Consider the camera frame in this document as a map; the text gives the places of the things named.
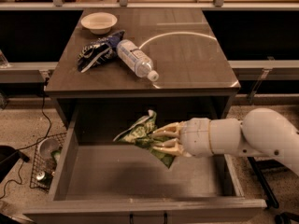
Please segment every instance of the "plastic bottle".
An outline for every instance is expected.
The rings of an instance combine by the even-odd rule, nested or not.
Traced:
[[[151,58],[132,41],[122,40],[116,47],[116,51],[138,77],[147,77],[150,81],[156,81],[159,78],[159,74],[153,70]]]

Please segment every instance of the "concrete floor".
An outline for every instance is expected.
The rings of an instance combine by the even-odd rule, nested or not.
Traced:
[[[4,110],[0,110],[0,145],[8,145],[15,148],[26,147],[43,137],[49,128],[49,122],[41,112],[41,98],[8,100]],[[284,115],[295,127],[299,129],[299,98],[259,98],[255,105],[239,98],[231,107],[228,118],[242,119],[250,110],[257,107],[269,107]],[[66,129],[58,117],[50,100],[46,100],[44,112],[49,116],[52,126],[49,135],[65,133]],[[9,217],[27,219],[22,210],[31,204],[44,204],[47,201],[47,192],[40,189],[31,189],[30,178],[35,148],[31,147],[23,151],[30,157],[30,161],[21,168],[22,184],[9,183],[6,188],[6,196],[0,199],[0,213]],[[248,198],[265,198],[263,189],[252,172],[249,162],[245,158],[234,158],[235,168],[240,179],[241,186]],[[18,171],[21,166],[19,160],[10,170],[9,174],[0,184],[0,196],[3,195],[4,185],[9,179],[20,181]],[[279,209],[261,210],[261,214],[244,222],[248,224],[272,224],[274,216],[283,211],[299,214],[299,178],[290,170],[279,169],[264,173],[271,188],[279,201]]]

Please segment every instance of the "white robotic arm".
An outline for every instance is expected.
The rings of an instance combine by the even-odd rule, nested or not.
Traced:
[[[154,147],[165,153],[206,157],[231,154],[238,157],[272,157],[299,175],[299,132],[278,112],[257,108],[243,121],[190,119],[164,126],[153,136],[169,135],[172,142]]]

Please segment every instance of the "open drawer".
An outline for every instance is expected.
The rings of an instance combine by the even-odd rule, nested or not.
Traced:
[[[230,156],[175,158],[168,169],[145,149],[112,142],[149,108],[157,112],[156,124],[161,127],[209,116],[208,101],[207,97],[78,100],[50,199],[24,214],[38,224],[177,224],[255,216],[266,207],[265,201],[244,198]]]

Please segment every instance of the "brown tabletop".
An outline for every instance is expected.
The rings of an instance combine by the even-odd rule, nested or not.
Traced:
[[[166,95],[175,92],[239,89],[239,83],[220,45],[199,8],[87,8],[82,18],[93,12],[109,12],[118,18],[110,34],[125,30],[151,57],[160,77],[156,82],[137,77],[119,58],[85,73],[77,69],[84,45],[102,35],[82,28],[72,34],[46,92],[58,98]]]

